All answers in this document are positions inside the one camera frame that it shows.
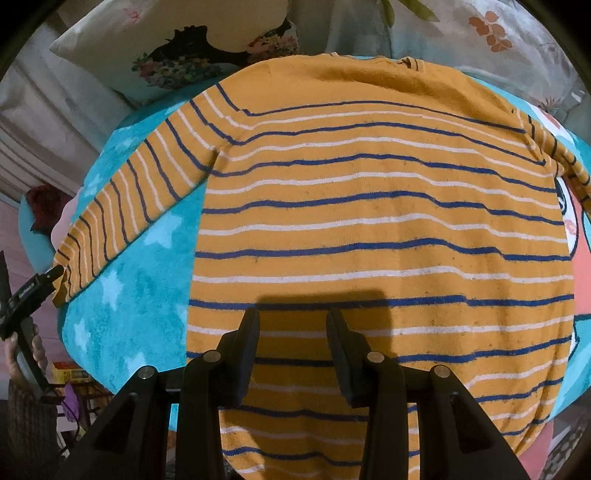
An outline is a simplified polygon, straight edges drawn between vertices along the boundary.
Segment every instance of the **metal screw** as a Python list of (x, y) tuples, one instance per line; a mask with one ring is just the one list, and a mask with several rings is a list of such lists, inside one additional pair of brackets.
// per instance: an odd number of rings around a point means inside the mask
[(221, 357), (222, 357), (222, 354), (220, 352), (218, 352), (217, 350), (208, 350), (207, 352), (205, 352), (203, 354), (203, 359), (208, 364), (214, 364), (215, 362), (220, 360)]
[(373, 364), (380, 364), (384, 361), (384, 354), (380, 352), (370, 352), (368, 353), (368, 360)]
[(449, 377), (450, 370), (445, 365), (437, 365), (433, 371), (438, 377), (447, 378)]
[(143, 380), (146, 380), (147, 378), (150, 378), (155, 373), (156, 373), (156, 369), (154, 367), (146, 365), (145, 367), (142, 367), (138, 370), (138, 377), (140, 377)]

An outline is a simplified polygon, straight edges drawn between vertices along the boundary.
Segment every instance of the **purple cloth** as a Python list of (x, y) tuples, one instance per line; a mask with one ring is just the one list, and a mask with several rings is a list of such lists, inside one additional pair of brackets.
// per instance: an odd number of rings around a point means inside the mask
[(67, 421), (79, 421), (80, 420), (80, 404), (78, 403), (78, 397), (72, 384), (67, 383), (64, 388), (64, 400), (61, 402), (61, 406), (64, 409), (64, 415)]

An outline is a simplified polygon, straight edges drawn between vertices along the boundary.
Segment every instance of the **turquoise blanket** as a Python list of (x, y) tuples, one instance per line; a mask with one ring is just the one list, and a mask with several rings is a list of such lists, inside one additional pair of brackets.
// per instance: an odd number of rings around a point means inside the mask
[[(113, 132), (86, 176), (75, 215), (80, 215), (152, 130), (217, 80), (179, 90), (128, 117)], [(523, 100), (487, 86), (539, 117)], [(591, 148), (574, 135), (572, 138), (560, 140), (591, 167)], [(205, 183), (157, 220), (61, 312), (59, 331), (68, 353), (113, 392), (143, 365), (163, 371), (186, 363), (187, 305), (204, 190)], [(587, 220), (589, 239), (590, 227)], [(577, 320), (572, 351), (552, 416), (591, 383), (591, 320)], [(176, 421), (174, 408), (173, 430)]]

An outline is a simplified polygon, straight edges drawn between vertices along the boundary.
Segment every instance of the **black clamp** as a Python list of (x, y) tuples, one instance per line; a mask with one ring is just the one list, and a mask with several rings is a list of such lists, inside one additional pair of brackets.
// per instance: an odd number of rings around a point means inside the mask
[(408, 478), (409, 403), (417, 404), (421, 480), (529, 480), (499, 430), (445, 365), (402, 367), (372, 351), (331, 309), (326, 333), (339, 387), (352, 408), (369, 407), (359, 480)]
[[(177, 480), (226, 480), (219, 407), (246, 395), (259, 338), (250, 308), (239, 329), (185, 367), (140, 368), (73, 449), (56, 480), (161, 480), (171, 404), (178, 403)], [(529, 480), (480, 405), (451, 370), (402, 367), (372, 351), (332, 309), (326, 333), (341, 393), (369, 407), (360, 480), (408, 477), (408, 403), (416, 403), (421, 480)]]
[(38, 399), (50, 390), (51, 385), (33, 358), (31, 315), (55, 291), (53, 282), (63, 273), (64, 268), (57, 265), (44, 274), (36, 274), (12, 295), (4, 252), (0, 252), (0, 339), (6, 340), (17, 333), (17, 362)]
[(170, 409), (179, 404), (177, 480), (226, 480), (219, 407), (246, 395), (259, 338), (259, 315), (246, 310), (238, 330), (185, 367), (141, 367), (65, 461), (56, 480), (161, 480)]

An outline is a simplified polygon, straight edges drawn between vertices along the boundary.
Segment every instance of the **cardboard box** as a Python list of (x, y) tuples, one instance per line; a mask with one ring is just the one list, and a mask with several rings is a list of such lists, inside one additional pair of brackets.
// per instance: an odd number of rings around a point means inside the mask
[(57, 384), (84, 383), (91, 380), (88, 372), (75, 362), (53, 362), (51, 371), (53, 381)]

